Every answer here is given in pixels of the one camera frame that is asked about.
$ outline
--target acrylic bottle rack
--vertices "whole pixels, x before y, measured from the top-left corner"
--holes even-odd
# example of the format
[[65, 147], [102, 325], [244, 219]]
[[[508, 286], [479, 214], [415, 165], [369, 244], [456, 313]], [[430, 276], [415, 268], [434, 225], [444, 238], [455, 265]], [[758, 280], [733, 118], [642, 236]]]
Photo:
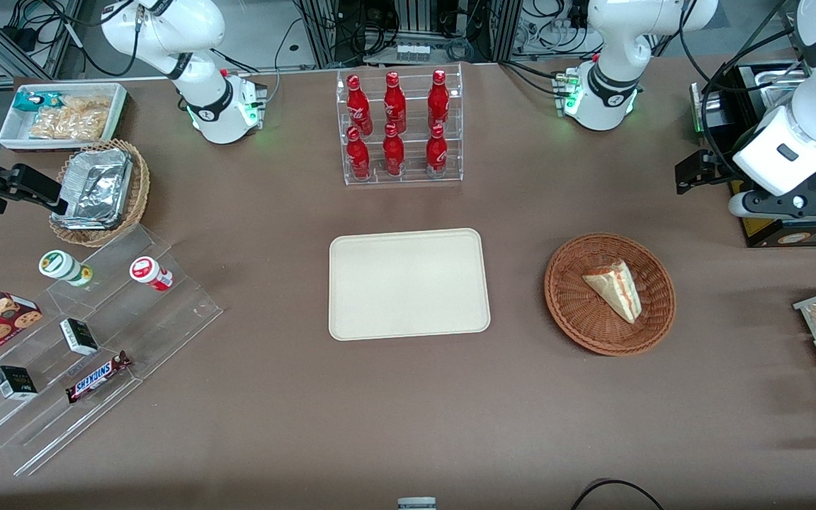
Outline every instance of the acrylic bottle rack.
[[[441, 178], [430, 178], [427, 175], [427, 141], [430, 139], [430, 126], [427, 123], [427, 96], [433, 85], [434, 70], [446, 72], [446, 88], [449, 90], [449, 120], [444, 125], [443, 138], [449, 146], [446, 152], [446, 169]], [[392, 177], [385, 170], [383, 159], [383, 140], [386, 126], [386, 114], [383, 110], [383, 96], [386, 94], [386, 71], [395, 70], [399, 74], [399, 84], [405, 93], [408, 110], [408, 129], [402, 133], [405, 147], [405, 168], [402, 175]], [[361, 88], [370, 101], [370, 116], [373, 120], [373, 132], [363, 138], [370, 152], [370, 178], [357, 181], [349, 165], [349, 154], [346, 145], [346, 129], [351, 125], [349, 117], [349, 88], [346, 77], [357, 74], [361, 78]], [[347, 185], [373, 184], [438, 184], [455, 183], [464, 177], [463, 154], [463, 83], [460, 65], [441, 65], [440, 67], [395, 67], [383, 69], [353, 69], [338, 72], [336, 77], [336, 109], [339, 120], [339, 144], [342, 146], [342, 168]]]

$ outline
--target white tray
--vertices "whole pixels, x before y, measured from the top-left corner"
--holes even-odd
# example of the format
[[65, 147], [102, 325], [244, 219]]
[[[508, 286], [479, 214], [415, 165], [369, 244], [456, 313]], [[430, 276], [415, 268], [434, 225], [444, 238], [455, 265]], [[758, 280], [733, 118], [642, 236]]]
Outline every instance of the white tray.
[[344, 236], [329, 245], [334, 339], [478, 333], [488, 326], [477, 230]]

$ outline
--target tabletop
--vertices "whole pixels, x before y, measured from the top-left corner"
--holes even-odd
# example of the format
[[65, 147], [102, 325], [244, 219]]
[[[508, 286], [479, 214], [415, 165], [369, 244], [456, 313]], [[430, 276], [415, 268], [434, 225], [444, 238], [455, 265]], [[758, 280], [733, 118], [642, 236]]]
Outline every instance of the tabletop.
[[[124, 81], [117, 137], [152, 174], [142, 223], [226, 312], [32, 477], [0, 456], [0, 508], [554, 509], [599, 477], [671, 508], [816, 508], [816, 352], [791, 309], [816, 295], [816, 248], [746, 249], [725, 188], [676, 194], [700, 142], [689, 63], [651, 62], [611, 132], [557, 118], [498, 65], [463, 74], [465, 180], [427, 188], [344, 186], [336, 72], [283, 75], [266, 128], [227, 146], [192, 129], [169, 81]], [[65, 157], [0, 164], [55, 175]], [[465, 227], [489, 329], [330, 337], [333, 239]], [[548, 313], [548, 259], [587, 232], [635, 239], [671, 275], [676, 322], [643, 355], [585, 351]], [[41, 293], [55, 248], [91, 253], [10, 204], [0, 290]], [[627, 491], [587, 508], [648, 507]]]

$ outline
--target clear acrylic display stand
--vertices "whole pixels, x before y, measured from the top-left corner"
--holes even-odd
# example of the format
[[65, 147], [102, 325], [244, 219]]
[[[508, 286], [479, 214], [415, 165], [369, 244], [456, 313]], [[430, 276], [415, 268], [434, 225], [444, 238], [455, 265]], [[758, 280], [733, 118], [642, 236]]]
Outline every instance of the clear acrylic display stand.
[[[143, 255], [172, 272], [165, 293], [130, 280], [130, 264]], [[0, 348], [0, 365], [26, 368], [39, 392], [26, 401], [0, 393], [0, 448], [15, 475], [41, 468], [222, 313], [172, 259], [169, 245], [143, 226], [127, 229], [84, 263], [93, 269], [93, 280], [84, 287], [64, 281], [49, 287], [33, 300], [43, 318]], [[87, 323], [99, 346], [96, 354], [68, 349], [59, 327], [65, 317]], [[69, 404], [65, 388], [120, 351], [133, 364]]]
[[[446, 72], [446, 88], [449, 89], [449, 120], [443, 136], [449, 145], [446, 152], [446, 171], [441, 178], [430, 178], [427, 175], [427, 141], [430, 139], [430, 126], [427, 123], [427, 96], [434, 82], [434, 70]], [[462, 181], [464, 177], [463, 159], [463, 105], [462, 67], [460, 65], [441, 65], [440, 67], [399, 67], [399, 83], [405, 93], [408, 109], [408, 129], [402, 133], [405, 145], [405, 169], [400, 177], [392, 177], [385, 170], [383, 161], [383, 139], [386, 126], [386, 114], [383, 109], [383, 96], [386, 94], [385, 75], [371, 74], [368, 70], [351, 69], [339, 71], [336, 81], [336, 109], [339, 115], [339, 143], [342, 145], [342, 168], [346, 185], [372, 184], [437, 184]], [[344, 82], [350, 74], [361, 78], [361, 88], [370, 101], [370, 117], [373, 120], [373, 132], [363, 141], [370, 151], [371, 176], [367, 181], [357, 181], [349, 165], [349, 153], [346, 145], [346, 129], [351, 125], [349, 117], [349, 88]]]

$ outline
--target bottle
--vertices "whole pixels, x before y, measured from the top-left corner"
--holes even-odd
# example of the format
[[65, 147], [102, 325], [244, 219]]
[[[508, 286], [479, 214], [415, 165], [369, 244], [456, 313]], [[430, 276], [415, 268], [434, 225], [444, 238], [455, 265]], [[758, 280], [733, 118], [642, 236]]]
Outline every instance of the bottle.
[[427, 141], [427, 175], [439, 179], [446, 174], [446, 151], [449, 146], [443, 139], [443, 125], [436, 123], [430, 129], [430, 140]]
[[382, 104], [386, 107], [386, 122], [394, 123], [401, 135], [408, 129], [408, 112], [398, 72], [386, 72], [386, 96], [382, 98]]
[[405, 145], [394, 123], [386, 125], [386, 139], [382, 141], [382, 153], [386, 157], [386, 172], [400, 177], [405, 168]]
[[370, 136], [373, 132], [373, 120], [370, 120], [370, 101], [367, 101], [367, 94], [361, 90], [361, 80], [355, 74], [351, 74], [347, 79], [348, 84], [348, 116], [351, 117], [353, 125], [361, 130], [362, 136]]
[[361, 133], [354, 126], [349, 126], [346, 130], [348, 137], [348, 162], [352, 167], [354, 178], [359, 181], [366, 181], [370, 178], [370, 152], [367, 152], [367, 145], [361, 140]]
[[440, 123], [445, 125], [449, 120], [449, 91], [446, 90], [446, 72], [437, 69], [433, 71], [433, 87], [430, 96], [427, 96], [427, 123], [430, 129]]

